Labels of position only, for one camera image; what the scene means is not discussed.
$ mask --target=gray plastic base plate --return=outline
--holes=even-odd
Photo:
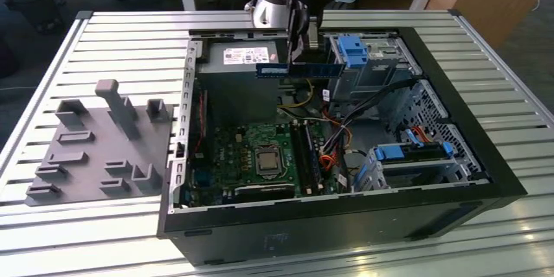
[[[68,130],[60,123],[25,204],[41,206],[158,195],[173,113],[168,108],[165,121],[150,123],[146,107],[134,106],[140,138],[132,141],[113,122],[108,108],[86,109],[78,116],[84,125],[80,130]]]

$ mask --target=wire bundle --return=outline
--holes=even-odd
[[[333,152],[332,155],[320,155],[319,162],[321,163],[324,170],[331,170],[332,166],[336,165],[336,153]]]
[[[277,105],[277,108],[296,108],[296,107],[303,107],[303,105],[308,104],[311,99],[313,98],[313,85],[309,82],[309,79],[305,79],[305,82],[308,83],[309,86],[309,94],[308,94],[308,98],[305,99],[304,102],[296,103],[296,104],[283,104],[283,105]]]
[[[423,143],[428,143],[432,142],[432,140],[427,137],[427,135],[424,134],[423,128],[421,126],[412,126],[411,131],[415,132],[417,134],[417,136],[421,138]]]
[[[415,85],[417,82],[416,78],[405,79],[393,82],[388,86],[385,86],[383,89],[380,89],[373,95],[371,95],[365,100],[359,102],[348,115],[343,118],[340,124],[337,125],[339,129],[335,131],[332,136],[328,138],[327,142],[324,143],[321,147],[323,154],[328,154],[332,151],[333,145],[336,144],[340,133],[345,129],[345,127],[352,123],[353,119],[363,115],[363,112],[368,110],[371,107],[373,107],[387,96],[387,94],[397,89],[407,88]]]

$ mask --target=floor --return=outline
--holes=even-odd
[[[54,0],[62,21],[70,25],[80,10],[146,11],[181,10],[180,0]],[[229,3],[207,0],[205,9]],[[499,55],[531,88],[544,105],[554,111],[554,0],[540,0],[511,37],[498,50]],[[18,12],[0,5],[0,38],[6,41],[21,63],[20,70],[0,78],[0,149],[25,109],[42,74],[65,34],[38,35]]]

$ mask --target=slotted metal surface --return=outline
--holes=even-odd
[[[463,18],[443,11],[333,11],[324,27],[415,27],[528,196],[437,239],[215,267],[192,267],[154,238],[158,197],[26,207],[65,98],[85,106],[94,81],[117,78],[133,103],[179,103],[188,29],[251,27],[243,12],[96,13],[74,22],[0,155],[0,276],[522,276],[552,274],[551,115]]]

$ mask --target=blue connector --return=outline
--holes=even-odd
[[[368,62],[367,46],[357,36],[339,36],[339,49],[348,68],[361,68]]]
[[[444,152],[447,153],[448,157],[452,157],[454,148],[451,147],[451,144],[448,142],[441,142],[441,148],[444,149]]]
[[[405,130],[405,134],[407,134],[407,137],[409,138],[409,140],[412,141],[412,143],[416,146],[419,146],[419,147],[423,147],[424,146],[423,143],[415,137],[413,132],[409,129]]]

